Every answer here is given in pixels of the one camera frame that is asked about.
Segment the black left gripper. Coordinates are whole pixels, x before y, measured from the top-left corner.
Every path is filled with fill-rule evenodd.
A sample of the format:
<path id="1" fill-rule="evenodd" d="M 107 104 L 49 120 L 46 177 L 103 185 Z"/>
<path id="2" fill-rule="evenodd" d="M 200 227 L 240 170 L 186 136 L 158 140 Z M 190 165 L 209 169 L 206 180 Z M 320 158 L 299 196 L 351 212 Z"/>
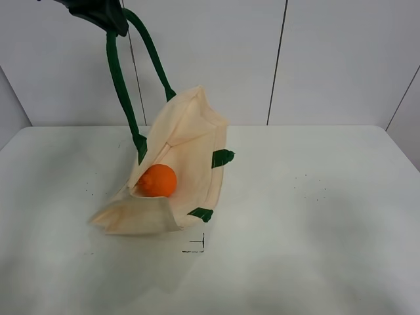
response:
<path id="1" fill-rule="evenodd" d="M 93 23 L 106 32 L 115 32 L 125 37 L 129 25 L 118 0 L 56 0 L 69 13 Z"/>

